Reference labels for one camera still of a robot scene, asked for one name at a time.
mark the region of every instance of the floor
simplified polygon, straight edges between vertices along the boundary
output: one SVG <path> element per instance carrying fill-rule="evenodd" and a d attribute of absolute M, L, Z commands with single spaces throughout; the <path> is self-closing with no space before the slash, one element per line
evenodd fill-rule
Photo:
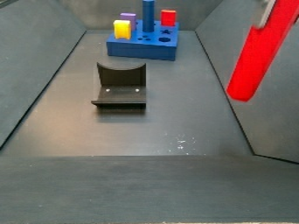
<path fill-rule="evenodd" d="M 110 31 L 90 31 L 4 145 L 2 157 L 251 156 L 216 74 L 194 31 L 176 61 L 107 56 Z M 147 63 L 146 110 L 99 110 L 96 63 Z"/>
<path fill-rule="evenodd" d="M 195 32 L 175 62 L 108 57 L 107 37 L 84 36 L 2 149 L 0 222 L 298 222 L 299 166 L 252 156 Z M 147 63 L 146 111 L 91 104 L 96 62 Z"/>

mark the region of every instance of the black bracket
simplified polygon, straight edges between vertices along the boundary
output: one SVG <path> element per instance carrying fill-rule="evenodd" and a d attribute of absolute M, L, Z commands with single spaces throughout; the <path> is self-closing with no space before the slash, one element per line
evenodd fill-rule
<path fill-rule="evenodd" d="M 100 90 L 96 106 L 146 106 L 146 64 L 115 69 L 98 63 Z"/>

